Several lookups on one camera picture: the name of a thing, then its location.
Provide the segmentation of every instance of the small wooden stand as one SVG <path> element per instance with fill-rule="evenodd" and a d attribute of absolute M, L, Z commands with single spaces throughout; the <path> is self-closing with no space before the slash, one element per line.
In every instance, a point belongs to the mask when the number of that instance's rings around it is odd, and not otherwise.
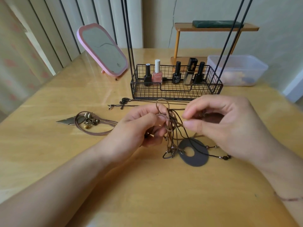
<path fill-rule="evenodd" d="M 174 57 L 171 57 L 171 64 L 176 65 L 177 61 L 181 61 L 181 64 L 187 64 L 189 57 L 177 57 L 178 53 L 178 47 L 179 47 L 179 38 L 180 38 L 180 32 L 229 32 L 230 28 L 196 28 L 192 25 L 192 23 L 175 23 L 175 28 L 177 30 L 177 36 L 176 36 L 176 45 L 175 45 L 175 54 Z M 232 48 L 233 53 L 236 44 L 238 42 L 238 39 L 241 35 L 241 32 L 256 32 L 259 30 L 258 26 L 252 25 L 250 23 L 244 23 L 243 28 L 241 28 L 240 33 L 238 37 L 236 38 L 236 42 Z M 196 57 L 198 59 L 198 62 L 204 61 L 207 62 L 207 57 Z"/>

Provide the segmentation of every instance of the gray disc pendant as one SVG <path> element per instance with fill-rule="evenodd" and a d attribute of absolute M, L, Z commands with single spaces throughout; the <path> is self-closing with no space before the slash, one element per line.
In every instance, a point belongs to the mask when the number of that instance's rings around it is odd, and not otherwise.
<path fill-rule="evenodd" d="M 194 138 L 183 139 L 180 142 L 179 147 L 181 149 L 185 149 L 186 147 L 191 147 L 195 152 L 195 154 L 190 157 L 187 156 L 186 153 L 184 153 L 184 151 L 179 151 L 180 157 L 186 164 L 190 166 L 203 166 L 204 164 L 207 163 L 209 156 L 206 154 L 208 154 L 208 150 L 204 147 L 204 144 L 199 140 Z"/>

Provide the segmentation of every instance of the black metal rod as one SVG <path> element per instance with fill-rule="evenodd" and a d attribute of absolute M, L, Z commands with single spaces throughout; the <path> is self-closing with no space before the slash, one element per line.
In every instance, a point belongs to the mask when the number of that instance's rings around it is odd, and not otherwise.
<path fill-rule="evenodd" d="M 252 4 L 252 0 L 249 0 L 249 3 L 248 3 L 247 8 L 246 8 L 246 10 L 245 10 L 244 16 L 243 16 L 243 18 L 242 18 L 240 27 L 238 28 L 238 31 L 237 31 L 236 36 L 235 36 L 235 38 L 234 38 L 234 41 L 232 42 L 232 45 L 231 45 L 230 50 L 229 50 L 229 52 L 228 52 L 228 54 L 227 54 L 227 57 L 226 57 L 226 60 L 225 60 L 225 62 L 224 62 L 224 65 L 223 65 L 223 67 L 222 67 L 222 70 L 221 70 L 221 72 L 220 72 L 219 79 L 220 79 L 220 77 L 222 76 L 223 70 L 224 70 L 225 65 L 226 65 L 226 63 L 227 63 L 227 60 L 228 60 L 228 58 L 229 58 L 229 56 L 230 56 L 230 53 L 232 52 L 232 48 L 234 47 L 234 45 L 235 45 L 235 43 L 236 43 L 237 37 L 238 37 L 238 35 L 239 35 L 239 33 L 240 33 L 241 27 L 242 27 L 242 25 L 243 25 L 243 23 L 244 23 L 244 20 L 245 20 L 245 18 L 246 18 L 247 12 L 248 12 L 248 10 L 249 10 L 251 4 Z"/>
<path fill-rule="evenodd" d="M 241 11 L 241 8 L 242 8 L 242 6 L 243 6 L 244 1 L 245 1 L 245 0 L 242 0 L 242 1 L 241 1 L 241 4 L 240 4 L 239 9 L 238 9 L 238 12 L 237 12 L 236 17 L 235 17 L 235 19 L 234 19 L 234 23 L 233 23 L 233 25 L 232 25 L 232 28 L 231 28 L 230 31 L 229 31 L 228 37 L 227 37 L 227 39 L 226 39 L 226 41 L 225 41 L 225 45 L 224 45 L 224 47 L 223 47 L 222 53 L 221 53 L 221 55 L 220 55 L 220 58 L 219 58 L 219 60 L 218 60 L 218 63 L 217 63 L 217 66 L 216 66 L 214 72 L 216 72 L 217 69 L 218 69 L 219 63 L 220 63 L 220 61 L 221 61 L 221 59 L 222 59 L 222 56 L 223 56 L 223 53 L 224 53 L 225 48 L 226 48 L 226 46 L 227 46 L 227 43 L 228 43 L 228 41 L 229 41 L 230 35 L 232 34 L 232 31 L 233 31 L 233 29 L 234 29 L 234 27 L 235 27 L 236 21 L 237 21 L 237 19 L 238 19 L 238 16 L 239 16 L 239 13 L 240 13 L 240 11 Z"/>
<path fill-rule="evenodd" d="M 130 54 L 130 52 L 129 52 L 128 34 L 127 34 L 127 28 L 126 28 L 125 11 L 124 11 L 123 0 L 121 0 L 121 6 L 122 6 L 122 13 L 123 13 L 123 22 L 124 22 L 124 29 L 125 29 L 125 36 L 126 36 L 126 44 L 127 44 L 127 52 L 128 52 L 129 66 L 130 66 L 130 68 L 131 68 L 131 75 L 133 76 L 132 67 L 131 67 L 131 54 Z"/>
<path fill-rule="evenodd" d="M 127 1 L 126 0 L 124 0 L 124 5 L 125 5 L 125 15 L 126 15 L 126 26 L 127 26 L 127 29 L 128 29 L 129 48 L 130 48 L 130 51 L 131 51 L 132 64 L 133 64 L 133 68 L 134 68 L 134 71 L 135 71 L 134 54 L 133 54 L 132 44 L 131 44 L 131 31 L 130 31 L 129 22 L 128 22 L 128 10 L 127 10 Z"/>

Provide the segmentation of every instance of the person's left hand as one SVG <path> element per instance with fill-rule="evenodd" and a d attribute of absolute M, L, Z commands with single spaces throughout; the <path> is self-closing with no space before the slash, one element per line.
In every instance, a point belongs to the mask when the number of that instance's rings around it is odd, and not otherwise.
<path fill-rule="evenodd" d="M 161 113 L 166 113 L 166 107 L 158 104 Z M 97 144 L 102 157 L 116 165 L 127 160 L 140 146 L 154 146 L 162 143 L 166 134 L 163 116 L 157 116 L 156 104 L 146 104 L 132 109 L 107 137 Z"/>

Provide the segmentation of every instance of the floral curtain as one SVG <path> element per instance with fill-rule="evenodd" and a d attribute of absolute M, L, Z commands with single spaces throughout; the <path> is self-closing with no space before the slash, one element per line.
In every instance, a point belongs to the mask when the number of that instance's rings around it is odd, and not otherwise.
<path fill-rule="evenodd" d="M 0 122 L 52 77 L 4 0 L 0 0 Z"/>

